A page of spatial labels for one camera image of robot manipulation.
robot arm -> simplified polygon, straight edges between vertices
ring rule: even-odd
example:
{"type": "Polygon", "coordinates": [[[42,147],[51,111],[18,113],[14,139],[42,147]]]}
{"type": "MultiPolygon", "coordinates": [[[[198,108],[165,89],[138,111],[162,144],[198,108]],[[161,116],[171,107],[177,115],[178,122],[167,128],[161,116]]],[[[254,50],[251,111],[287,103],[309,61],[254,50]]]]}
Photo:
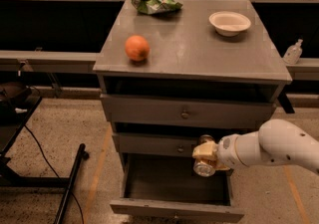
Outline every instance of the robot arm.
{"type": "Polygon", "coordinates": [[[319,142],[298,126],[271,119],[260,130],[223,137],[217,144],[207,140],[193,150],[194,171],[204,177],[215,170],[251,165],[300,165],[319,174],[319,142]]]}

open drawer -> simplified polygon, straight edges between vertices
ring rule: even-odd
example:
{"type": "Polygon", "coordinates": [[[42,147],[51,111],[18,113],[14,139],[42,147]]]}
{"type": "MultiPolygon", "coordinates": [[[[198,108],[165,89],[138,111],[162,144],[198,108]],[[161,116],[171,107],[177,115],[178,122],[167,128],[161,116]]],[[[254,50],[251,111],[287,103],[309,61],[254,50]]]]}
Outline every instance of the open drawer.
{"type": "Polygon", "coordinates": [[[209,178],[192,171],[186,157],[130,154],[121,198],[111,201],[117,214],[238,222],[243,211],[231,206],[226,172],[209,178]]]}

concrete floor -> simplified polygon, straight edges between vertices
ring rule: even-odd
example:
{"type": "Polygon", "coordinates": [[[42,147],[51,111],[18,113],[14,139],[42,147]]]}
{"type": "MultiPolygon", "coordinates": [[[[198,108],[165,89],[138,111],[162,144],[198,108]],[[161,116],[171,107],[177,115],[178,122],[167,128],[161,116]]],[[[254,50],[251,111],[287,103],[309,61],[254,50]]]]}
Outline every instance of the concrete floor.
{"type": "MultiPolygon", "coordinates": [[[[295,114],[277,108],[273,117],[301,126],[319,140],[319,99],[292,96],[295,114]]],[[[120,194],[122,171],[111,140],[111,129],[99,100],[45,98],[28,122],[47,158],[60,176],[67,176],[80,143],[90,158],[84,161],[76,181],[86,224],[212,224],[154,217],[117,215],[110,200],[120,194]]],[[[21,175],[54,176],[31,137],[23,129],[7,156],[10,167],[21,175]]],[[[245,210],[240,224],[319,223],[319,176],[296,166],[250,167],[231,176],[234,206],[245,210]]],[[[0,188],[0,223],[53,223],[59,190],[0,188]]],[[[66,224],[81,224],[78,206],[71,198],[66,224]]]]}

orange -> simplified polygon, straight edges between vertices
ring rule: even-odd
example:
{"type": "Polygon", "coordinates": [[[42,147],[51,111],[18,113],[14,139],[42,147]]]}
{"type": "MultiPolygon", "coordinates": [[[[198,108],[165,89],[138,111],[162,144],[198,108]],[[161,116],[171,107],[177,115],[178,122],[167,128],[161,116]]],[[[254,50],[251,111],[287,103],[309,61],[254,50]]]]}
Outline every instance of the orange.
{"type": "Polygon", "coordinates": [[[143,36],[132,35],[126,40],[126,53],[133,61],[142,61],[148,58],[150,45],[143,36]]]}

plastic bottle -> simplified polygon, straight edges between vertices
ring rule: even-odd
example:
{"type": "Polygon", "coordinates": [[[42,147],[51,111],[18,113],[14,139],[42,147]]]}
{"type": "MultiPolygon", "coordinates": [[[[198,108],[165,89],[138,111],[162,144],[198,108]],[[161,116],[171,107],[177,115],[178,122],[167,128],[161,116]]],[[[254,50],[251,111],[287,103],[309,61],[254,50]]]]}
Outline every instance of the plastic bottle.
{"type": "Polygon", "coordinates": [[[298,39],[298,42],[292,46],[290,46],[285,55],[283,56],[283,60],[288,64],[296,64],[302,54],[301,49],[302,39],[298,39]]]}

